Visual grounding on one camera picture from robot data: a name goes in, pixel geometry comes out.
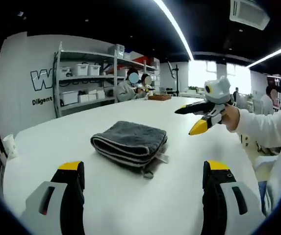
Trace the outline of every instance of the window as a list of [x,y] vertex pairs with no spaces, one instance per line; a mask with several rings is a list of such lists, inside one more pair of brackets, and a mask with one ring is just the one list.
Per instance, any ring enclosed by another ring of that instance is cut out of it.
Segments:
[[216,63],[213,61],[189,61],[188,85],[204,87],[204,82],[217,79]]
[[239,93],[250,94],[252,92],[252,82],[250,70],[244,66],[227,64],[227,74],[230,81],[230,93],[238,87]]

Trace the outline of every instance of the black ceiling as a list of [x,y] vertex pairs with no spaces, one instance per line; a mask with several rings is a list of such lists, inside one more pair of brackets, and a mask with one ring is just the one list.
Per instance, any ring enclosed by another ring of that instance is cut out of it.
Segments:
[[[164,3],[193,52],[220,55],[198,53],[195,59],[248,65],[248,61],[225,55],[256,61],[281,48],[281,24],[276,17],[270,16],[269,24],[261,31],[230,21],[230,0],[164,0]],[[30,36],[67,34],[123,44],[162,62],[189,59],[172,24],[153,0],[94,0],[54,10],[39,5],[0,11],[0,46],[6,36],[27,31]],[[19,11],[24,12],[22,17],[17,16]],[[281,74],[281,55],[252,69]]]

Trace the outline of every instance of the folded towel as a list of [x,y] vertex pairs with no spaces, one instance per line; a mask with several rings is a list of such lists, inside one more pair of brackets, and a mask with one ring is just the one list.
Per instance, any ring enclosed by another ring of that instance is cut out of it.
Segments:
[[90,139],[97,152],[132,167],[150,163],[166,141],[166,131],[127,121],[118,121]]

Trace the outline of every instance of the dark hair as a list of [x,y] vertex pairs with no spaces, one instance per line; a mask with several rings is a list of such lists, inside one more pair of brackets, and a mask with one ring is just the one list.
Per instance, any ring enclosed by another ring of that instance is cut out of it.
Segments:
[[267,86],[267,88],[266,88],[266,94],[271,94],[271,91],[272,90],[276,90],[276,87],[274,87],[274,86]]
[[138,70],[134,67],[130,67],[129,70],[127,71],[127,76],[131,75],[133,72],[138,74]]
[[146,79],[146,77],[148,77],[148,76],[149,76],[149,74],[144,73],[144,74],[141,76],[141,82],[144,82],[145,79]]

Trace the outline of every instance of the air conditioner unit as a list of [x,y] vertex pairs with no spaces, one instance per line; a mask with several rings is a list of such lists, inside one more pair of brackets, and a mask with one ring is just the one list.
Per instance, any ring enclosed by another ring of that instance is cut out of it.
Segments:
[[230,0],[230,20],[264,30],[270,18],[254,0]]

